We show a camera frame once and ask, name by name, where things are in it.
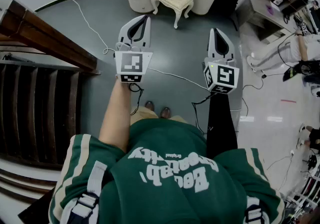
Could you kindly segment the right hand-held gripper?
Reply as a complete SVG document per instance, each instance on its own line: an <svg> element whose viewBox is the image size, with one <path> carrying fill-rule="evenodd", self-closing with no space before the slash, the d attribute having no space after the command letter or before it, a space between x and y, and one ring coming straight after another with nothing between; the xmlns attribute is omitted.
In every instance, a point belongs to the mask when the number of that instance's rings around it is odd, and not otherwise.
<svg viewBox="0 0 320 224"><path fill-rule="evenodd" d="M214 93L229 94L237 88L240 73L233 59L235 46L220 29L212 28L208 40L208 57L204 59L203 69L207 89ZM214 60L215 55L227 60Z"/></svg>

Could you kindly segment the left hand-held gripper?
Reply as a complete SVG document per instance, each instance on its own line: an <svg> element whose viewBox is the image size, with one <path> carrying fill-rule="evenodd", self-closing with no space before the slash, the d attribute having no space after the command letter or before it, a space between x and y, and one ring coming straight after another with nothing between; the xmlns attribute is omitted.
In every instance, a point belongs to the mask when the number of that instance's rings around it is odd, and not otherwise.
<svg viewBox="0 0 320 224"><path fill-rule="evenodd" d="M118 35L114 52L116 74L122 83L142 83L152 59L151 18L141 15L127 22Z"/></svg>

